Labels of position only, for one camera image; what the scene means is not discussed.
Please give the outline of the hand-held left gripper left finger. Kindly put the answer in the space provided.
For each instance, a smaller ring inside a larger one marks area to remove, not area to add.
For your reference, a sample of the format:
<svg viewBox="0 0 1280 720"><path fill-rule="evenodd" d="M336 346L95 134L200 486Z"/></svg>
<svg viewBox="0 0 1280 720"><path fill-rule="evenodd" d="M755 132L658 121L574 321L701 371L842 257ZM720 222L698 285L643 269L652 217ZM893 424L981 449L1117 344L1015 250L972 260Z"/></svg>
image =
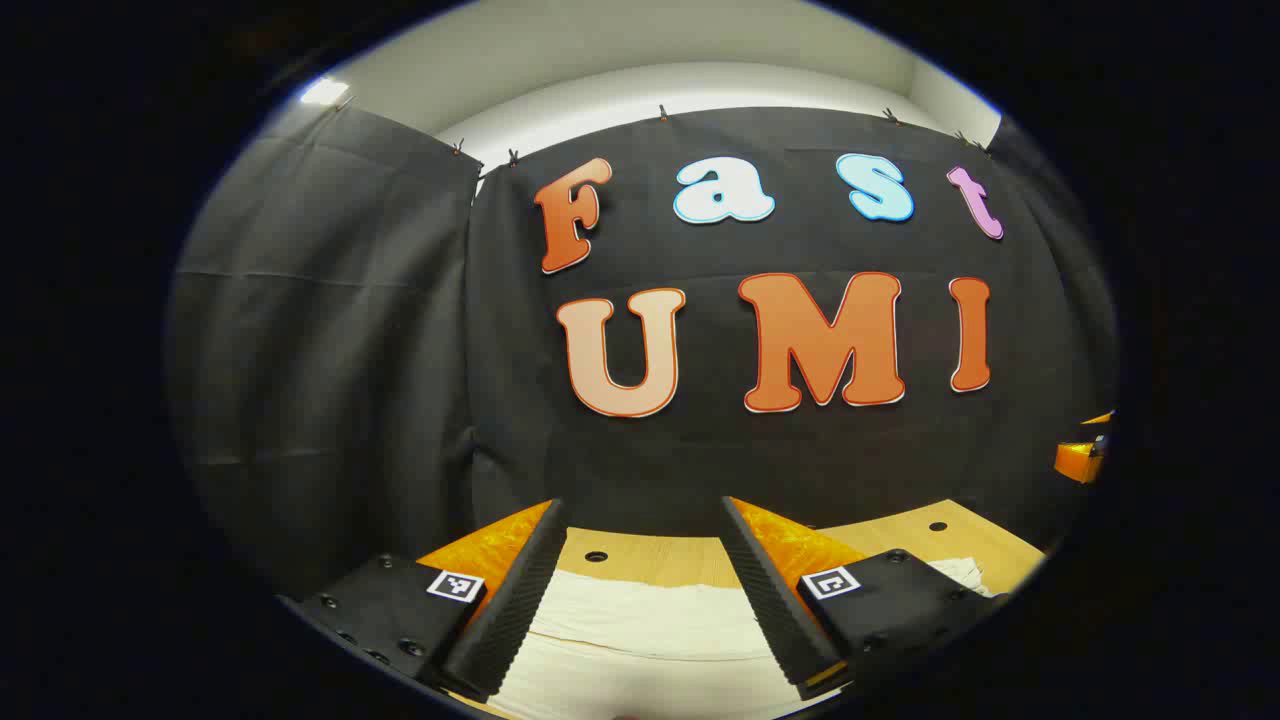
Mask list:
<svg viewBox="0 0 1280 720"><path fill-rule="evenodd" d="M379 553L300 601L300 616L416 685L486 701L500 691L567 539L548 500L421 557Z"/></svg>

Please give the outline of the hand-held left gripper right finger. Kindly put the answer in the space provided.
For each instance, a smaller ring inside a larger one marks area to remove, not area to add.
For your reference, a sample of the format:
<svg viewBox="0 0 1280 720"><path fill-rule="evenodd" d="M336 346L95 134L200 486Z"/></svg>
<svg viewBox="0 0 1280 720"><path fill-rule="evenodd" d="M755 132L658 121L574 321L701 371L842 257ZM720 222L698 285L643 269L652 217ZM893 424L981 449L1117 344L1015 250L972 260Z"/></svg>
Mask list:
<svg viewBox="0 0 1280 720"><path fill-rule="evenodd" d="M722 507L724 551L803 698L895 680L1001 606L906 550L865 555L740 498Z"/></svg>

